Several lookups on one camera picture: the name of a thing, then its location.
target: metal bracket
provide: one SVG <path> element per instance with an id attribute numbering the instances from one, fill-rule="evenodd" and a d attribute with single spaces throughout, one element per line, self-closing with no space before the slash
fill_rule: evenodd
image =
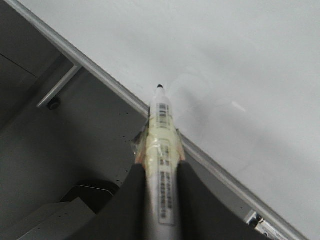
<path id="1" fill-rule="evenodd" d="M 37 108 L 47 106 L 47 104 L 61 91 L 61 89 L 73 78 L 81 69 L 81 66 L 74 65 L 61 80 L 48 92 L 47 95 L 38 103 Z"/>

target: gray surface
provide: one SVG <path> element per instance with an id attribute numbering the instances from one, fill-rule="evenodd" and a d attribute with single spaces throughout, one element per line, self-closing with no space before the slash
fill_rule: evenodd
<path id="1" fill-rule="evenodd" d="M 120 186 L 134 162 L 129 141 L 145 118 L 84 69 L 60 92 L 57 110 L 36 107 L 71 65 L 57 68 L 0 132 L 0 232 L 43 204 L 58 202 L 80 180 Z M 244 217 L 248 206 L 187 158 L 218 198 Z"/>
<path id="2" fill-rule="evenodd" d="M 0 0 L 0 129 L 32 96 L 35 85 L 60 55 L 30 23 Z"/>
<path id="3" fill-rule="evenodd" d="M 19 240 L 63 240 L 78 231 L 94 216 L 94 212 L 80 198 L 77 198 Z"/>
<path id="4" fill-rule="evenodd" d="M 0 0 L 0 54 L 39 77 L 60 55 L 29 22 Z"/>
<path id="5" fill-rule="evenodd" d="M 0 55 L 0 129 L 36 78 Z"/>
<path id="6" fill-rule="evenodd" d="M 65 207 L 69 202 L 58 202 L 45 204 L 29 216 L 22 219 L 20 222 L 10 227 L 8 230 L 0 233 L 0 239 L 3 240 L 17 240 L 24 234 L 35 228 L 37 225 L 45 221 L 54 213 Z"/>

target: barcode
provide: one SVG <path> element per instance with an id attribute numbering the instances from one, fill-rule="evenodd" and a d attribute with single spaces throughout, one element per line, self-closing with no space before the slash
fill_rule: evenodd
<path id="1" fill-rule="evenodd" d="M 166 129 L 170 126 L 168 111 L 169 106 L 164 103 L 158 103 L 156 105 L 156 126 L 157 128 Z"/>
<path id="2" fill-rule="evenodd" d="M 174 225 L 173 183 L 170 143 L 162 140 L 158 148 L 158 174 L 159 174 L 159 223 Z"/>

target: metal frame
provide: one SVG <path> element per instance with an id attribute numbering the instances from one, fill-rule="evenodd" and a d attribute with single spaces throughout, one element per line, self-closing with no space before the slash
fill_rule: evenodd
<path id="1" fill-rule="evenodd" d="M 37 104 L 37 108 L 47 106 L 47 104 L 61 91 L 61 89 L 73 78 L 81 69 L 81 66 L 74 65 L 61 80 L 48 92 L 48 94 Z"/>

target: barcode label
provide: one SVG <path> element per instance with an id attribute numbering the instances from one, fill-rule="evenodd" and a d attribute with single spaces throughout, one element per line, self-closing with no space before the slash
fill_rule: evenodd
<path id="1" fill-rule="evenodd" d="M 156 105 L 156 128 L 168 129 L 170 127 L 169 121 L 169 106 L 164 103 L 157 103 Z"/>
<path id="2" fill-rule="evenodd" d="M 170 161 L 170 147 L 168 141 L 161 141 L 158 149 L 159 173 L 159 223 L 174 225 L 172 166 Z"/>

